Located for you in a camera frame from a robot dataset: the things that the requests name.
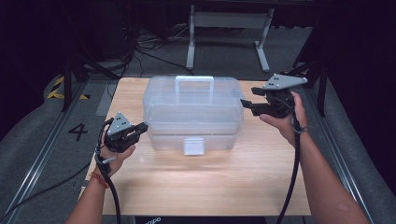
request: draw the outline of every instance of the forearm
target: forearm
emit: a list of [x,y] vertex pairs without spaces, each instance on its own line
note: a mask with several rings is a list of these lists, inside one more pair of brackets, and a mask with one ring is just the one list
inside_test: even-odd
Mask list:
[[92,177],[65,223],[102,223],[105,191],[105,186]]
[[300,161],[309,206],[316,223],[368,223],[309,133],[301,134]]

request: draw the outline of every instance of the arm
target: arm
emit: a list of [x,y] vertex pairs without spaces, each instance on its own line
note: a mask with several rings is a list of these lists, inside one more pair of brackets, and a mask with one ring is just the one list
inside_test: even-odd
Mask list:
[[[307,127],[307,118],[300,95],[293,92],[297,119]],[[260,115],[260,119],[279,129],[289,143],[294,145],[294,130],[291,116],[276,119]],[[320,153],[309,132],[301,135],[300,164],[309,208],[316,223],[369,223],[367,217],[352,196],[342,185]]]
[[[133,152],[134,146],[131,146],[123,153],[119,154],[117,158],[110,163],[111,172],[108,175],[110,177],[113,176],[121,168],[123,161],[130,157]],[[110,151],[107,147],[103,147],[101,150],[101,156],[106,159],[113,158],[115,157],[115,152]],[[94,172],[99,174],[103,179],[98,167],[95,167]],[[65,223],[102,223],[105,191],[105,185],[103,185],[97,178],[91,177],[88,186],[82,192],[76,207],[73,209]]]

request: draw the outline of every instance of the printed number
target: printed number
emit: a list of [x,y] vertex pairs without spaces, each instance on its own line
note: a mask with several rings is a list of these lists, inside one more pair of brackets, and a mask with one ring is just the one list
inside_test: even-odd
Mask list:
[[69,131],[69,133],[77,133],[78,134],[76,142],[79,141],[79,138],[81,137],[82,133],[87,133],[88,132],[88,131],[84,131],[84,127],[85,127],[85,125],[80,123],[76,128],[73,128],[73,129],[71,129]]

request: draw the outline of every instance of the bracelet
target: bracelet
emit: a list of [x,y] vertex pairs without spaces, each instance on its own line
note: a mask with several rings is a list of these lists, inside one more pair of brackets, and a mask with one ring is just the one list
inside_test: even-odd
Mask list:
[[101,183],[103,186],[105,186],[106,189],[109,188],[109,185],[107,184],[107,182],[99,174],[92,172],[90,174],[90,176],[95,177],[99,181],[99,183]]

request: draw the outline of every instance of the box handle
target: box handle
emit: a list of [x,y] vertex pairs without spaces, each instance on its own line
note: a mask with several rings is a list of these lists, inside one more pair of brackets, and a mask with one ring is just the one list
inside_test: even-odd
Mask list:
[[177,103],[180,95],[180,82],[209,82],[209,103],[212,104],[213,90],[215,86],[215,79],[210,76],[176,76],[176,98]]

